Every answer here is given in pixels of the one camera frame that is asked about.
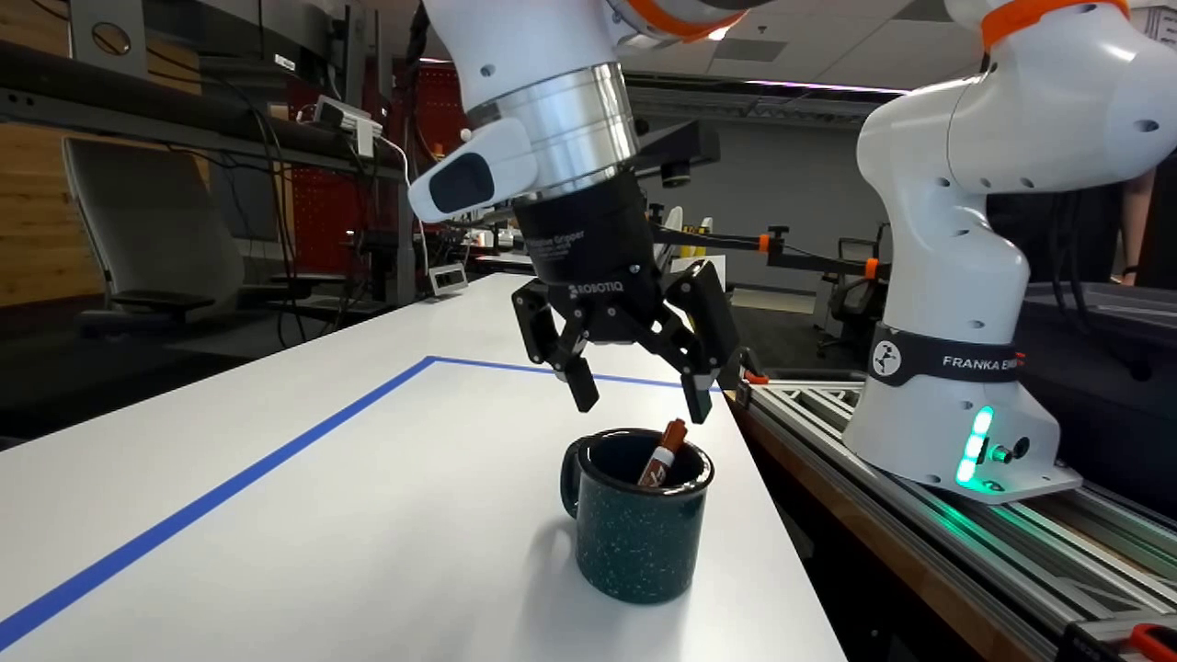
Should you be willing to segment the black office chair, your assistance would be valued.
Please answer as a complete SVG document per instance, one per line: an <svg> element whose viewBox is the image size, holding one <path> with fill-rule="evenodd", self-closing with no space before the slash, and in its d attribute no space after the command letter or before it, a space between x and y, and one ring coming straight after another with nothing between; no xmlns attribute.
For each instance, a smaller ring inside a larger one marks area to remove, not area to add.
<svg viewBox="0 0 1177 662"><path fill-rule="evenodd" d="M824 315L813 325L822 335L817 356L826 358L832 347L862 352L882 317L886 286L862 274L825 274L823 280L829 290L816 304L817 313Z"/></svg>

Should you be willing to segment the person's forearm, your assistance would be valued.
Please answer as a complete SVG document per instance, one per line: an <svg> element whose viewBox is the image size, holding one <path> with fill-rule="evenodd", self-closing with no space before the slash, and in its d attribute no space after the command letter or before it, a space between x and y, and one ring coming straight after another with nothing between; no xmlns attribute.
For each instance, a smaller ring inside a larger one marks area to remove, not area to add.
<svg viewBox="0 0 1177 662"><path fill-rule="evenodd" d="M1124 254L1124 269L1121 272L1121 284L1133 286L1139 269L1148 216L1152 200L1156 168L1149 168L1143 176L1124 183L1121 213L1121 239Z"/></svg>

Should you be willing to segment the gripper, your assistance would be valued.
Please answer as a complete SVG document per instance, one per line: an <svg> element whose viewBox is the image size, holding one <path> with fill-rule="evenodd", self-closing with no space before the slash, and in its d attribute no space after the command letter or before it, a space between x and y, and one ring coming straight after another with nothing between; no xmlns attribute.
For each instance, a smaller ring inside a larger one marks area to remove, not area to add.
<svg viewBox="0 0 1177 662"><path fill-rule="evenodd" d="M680 375L690 421L705 422L739 335L714 264L693 262L661 287L634 172L523 201L514 217L538 278L511 296L524 347L570 388L577 411L600 400L588 342L638 344Z"/></svg>

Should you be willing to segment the orange marker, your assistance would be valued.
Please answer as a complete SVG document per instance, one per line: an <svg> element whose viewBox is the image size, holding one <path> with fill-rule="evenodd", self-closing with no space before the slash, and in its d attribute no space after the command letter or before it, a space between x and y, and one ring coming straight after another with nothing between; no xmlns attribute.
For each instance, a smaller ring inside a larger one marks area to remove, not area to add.
<svg viewBox="0 0 1177 662"><path fill-rule="evenodd" d="M686 441L689 441L689 424L681 418L669 421L658 444L645 462L636 485L649 486L649 489L670 486L671 470L674 468L674 462L680 456L681 449L685 448Z"/></svg>

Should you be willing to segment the red pegboard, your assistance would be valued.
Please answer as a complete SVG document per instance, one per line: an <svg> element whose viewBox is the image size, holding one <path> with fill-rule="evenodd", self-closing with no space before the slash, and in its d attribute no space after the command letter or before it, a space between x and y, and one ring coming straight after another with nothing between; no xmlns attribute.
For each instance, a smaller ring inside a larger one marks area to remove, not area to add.
<svg viewBox="0 0 1177 662"><path fill-rule="evenodd" d="M417 167L447 155L460 145L467 120L460 104L457 73L448 62L425 62L417 80L417 138L408 154ZM353 239L364 230L394 231L399 221L399 186L384 180L379 200L371 200L370 180L338 176L327 168L295 168L290 174L291 227L297 267L339 273L359 271Z"/></svg>

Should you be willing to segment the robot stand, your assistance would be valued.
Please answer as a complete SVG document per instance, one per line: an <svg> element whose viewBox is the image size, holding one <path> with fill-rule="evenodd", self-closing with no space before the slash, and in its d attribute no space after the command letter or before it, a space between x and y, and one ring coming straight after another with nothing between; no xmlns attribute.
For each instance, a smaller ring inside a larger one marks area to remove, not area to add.
<svg viewBox="0 0 1177 662"><path fill-rule="evenodd" d="M862 382L742 382L749 438L985 662L1148 662L1177 627L1177 522L1096 485L1003 507L875 470L844 444Z"/></svg>

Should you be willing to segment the grey office chair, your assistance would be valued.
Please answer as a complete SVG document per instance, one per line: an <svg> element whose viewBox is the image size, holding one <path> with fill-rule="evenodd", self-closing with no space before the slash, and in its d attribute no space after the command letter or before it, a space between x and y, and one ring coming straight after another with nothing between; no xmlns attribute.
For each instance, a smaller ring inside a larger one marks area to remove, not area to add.
<svg viewBox="0 0 1177 662"><path fill-rule="evenodd" d="M158 335L237 315L245 267L192 155L66 138L64 173L100 269L88 337Z"/></svg>

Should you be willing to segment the white power adapter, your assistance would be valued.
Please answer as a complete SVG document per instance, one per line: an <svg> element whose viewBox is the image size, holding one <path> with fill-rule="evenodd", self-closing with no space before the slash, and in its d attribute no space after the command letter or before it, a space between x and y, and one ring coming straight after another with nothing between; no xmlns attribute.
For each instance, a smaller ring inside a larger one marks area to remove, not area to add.
<svg viewBox="0 0 1177 662"><path fill-rule="evenodd" d="M383 124L366 110L353 108L332 97L320 95L313 106L311 124L340 135L363 159L375 160Z"/></svg>

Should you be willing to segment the dark speckled enamel mug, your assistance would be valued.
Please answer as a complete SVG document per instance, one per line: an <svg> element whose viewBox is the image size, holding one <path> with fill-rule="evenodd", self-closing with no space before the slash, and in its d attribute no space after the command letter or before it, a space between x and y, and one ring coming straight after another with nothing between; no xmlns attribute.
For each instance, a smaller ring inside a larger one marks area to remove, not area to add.
<svg viewBox="0 0 1177 662"><path fill-rule="evenodd" d="M692 584L714 461L685 441L659 486L638 481L661 435L618 428L572 441L559 491L576 522L577 569L601 594L638 605L680 598Z"/></svg>

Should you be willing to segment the blue tape border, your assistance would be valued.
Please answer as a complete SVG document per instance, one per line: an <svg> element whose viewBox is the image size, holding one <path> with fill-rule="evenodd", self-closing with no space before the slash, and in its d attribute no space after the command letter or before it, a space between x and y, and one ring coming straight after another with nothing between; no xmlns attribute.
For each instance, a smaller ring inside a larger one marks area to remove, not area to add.
<svg viewBox="0 0 1177 662"><path fill-rule="evenodd" d="M536 369L433 358L180 458L12 455L0 662L714 662L703 570L663 605L607 598L556 486L571 441L659 428L677 399L604 380L581 416Z"/></svg>

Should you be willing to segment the black bar clamp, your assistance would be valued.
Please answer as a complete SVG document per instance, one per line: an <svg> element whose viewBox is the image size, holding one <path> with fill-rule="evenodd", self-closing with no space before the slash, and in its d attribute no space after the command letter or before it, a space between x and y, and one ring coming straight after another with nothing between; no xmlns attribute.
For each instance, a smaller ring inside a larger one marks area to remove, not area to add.
<svg viewBox="0 0 1177 662"><path fill-rule="evenodd" d="M769 226L766 234L757 237L698 234L698 232L669 229L653 221L650 221L650 227L656 244L760 253L765 256L771 269L802 269L802 271L849 274L862 277L863 280L880 282L891 280L892 271L895 271L895 264L882 262L878 258L853 262L845 258L827 258L827 256L794 247L786 241L791 229L783 224Z"/></svg>

